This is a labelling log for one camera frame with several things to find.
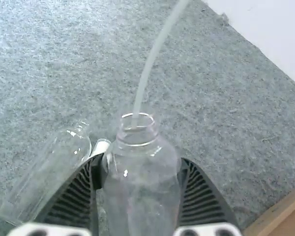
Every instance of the bottle opening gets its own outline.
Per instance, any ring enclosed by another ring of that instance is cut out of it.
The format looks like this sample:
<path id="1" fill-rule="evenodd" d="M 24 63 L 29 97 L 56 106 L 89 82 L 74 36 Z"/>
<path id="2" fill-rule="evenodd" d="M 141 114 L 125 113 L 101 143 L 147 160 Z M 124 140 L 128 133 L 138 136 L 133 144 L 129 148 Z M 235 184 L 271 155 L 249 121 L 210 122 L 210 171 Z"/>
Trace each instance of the bottle opening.
<path id="1" fill-rule="evenodd" d="M 133 126 L 133 112 L 121 116 L 117 139 L 132 147 L 141 147 L 152 143 L 158 127 L 152 114 L 139 112 Z"/>

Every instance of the clear glass bottle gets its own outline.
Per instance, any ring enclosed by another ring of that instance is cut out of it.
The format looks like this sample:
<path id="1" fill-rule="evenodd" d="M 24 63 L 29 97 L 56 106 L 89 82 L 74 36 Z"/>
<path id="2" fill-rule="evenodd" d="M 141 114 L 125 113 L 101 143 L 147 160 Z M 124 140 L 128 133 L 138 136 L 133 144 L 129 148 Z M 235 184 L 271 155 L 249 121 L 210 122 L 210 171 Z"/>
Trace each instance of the clear glass bottle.
<path id="1" fill-rule="evenodd" d="M 171 236 L 180 202 L 181 159 L 158 131 L 151 112 L 120 119 L 103 165 L 105 210 L 112 236 Z"/>
<path id="2" fill-rule="evenodd" d="M 88 126 L 81 121 L 47 141 L 0 206 L 1 218 L 16 226 L 35 219 L 61 185 L 88 159 L 91 152 Z"/>

